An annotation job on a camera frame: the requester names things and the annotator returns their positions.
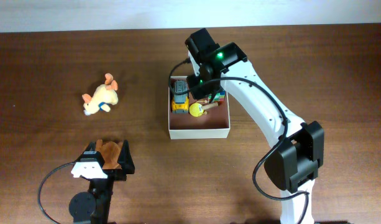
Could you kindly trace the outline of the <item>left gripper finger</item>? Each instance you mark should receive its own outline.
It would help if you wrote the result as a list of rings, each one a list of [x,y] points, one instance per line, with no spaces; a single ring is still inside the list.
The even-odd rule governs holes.
[[[104,164],[102,154],[96,150],[96,143],[91,142],[83,152],[83,162],[98,162]]]
[[[129,150],[128,140],[124,140],[122,142],[122,147],[117,163],[121,166],[121,169],[125,172],[125,174],[135,173],[135,165],[132,160],[131,152]]]

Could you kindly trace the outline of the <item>yellow grey toy truck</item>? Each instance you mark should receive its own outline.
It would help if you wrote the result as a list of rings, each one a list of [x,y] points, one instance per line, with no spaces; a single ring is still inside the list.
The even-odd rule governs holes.
[[[188,90],[188,85],[184,80],[177,80],[173,84],[173,90],[177,93],[182,93]],[[172,102],[172,113],[175,114],[185,114],[189,110],[189,98],[188,94],[173,95]]]

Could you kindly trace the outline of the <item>yellow wooden rattle drum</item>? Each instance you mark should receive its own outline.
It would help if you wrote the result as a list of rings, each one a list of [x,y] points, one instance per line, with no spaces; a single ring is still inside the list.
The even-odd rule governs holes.
[[[209,103],[208,100],[199,100],[190,105],[189,114],[197,118],[202,115],[207,115],[209,109],[215,108],[218,106],[219,106],[218,102]]]

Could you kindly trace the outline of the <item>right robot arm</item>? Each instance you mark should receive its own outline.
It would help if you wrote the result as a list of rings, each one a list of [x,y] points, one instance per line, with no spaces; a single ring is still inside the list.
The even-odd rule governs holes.
[[[290,111],[263,83],[241,48],[231,42],[220,46],[206,29],[185,40],[194,74],[187,78],[190,93],[202,99],[219,90],[232,95],[264,134],[270,150],[253,171],[255,188],[265,197],[281,202],[281,223],[314,223],[311,194],[323,165],[324,130]],[[263,167],[280,190],[275,197],[256,184]]]

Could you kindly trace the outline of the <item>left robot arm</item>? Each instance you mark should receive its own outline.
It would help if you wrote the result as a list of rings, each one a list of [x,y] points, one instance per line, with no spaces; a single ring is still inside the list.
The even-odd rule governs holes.
[[[71,170],[74,178],[89,182],[88,190],[76,194],[69,203],[73,222],[107,223],[114,183],[134,173],[128,141],[99,139],[89,143]]]

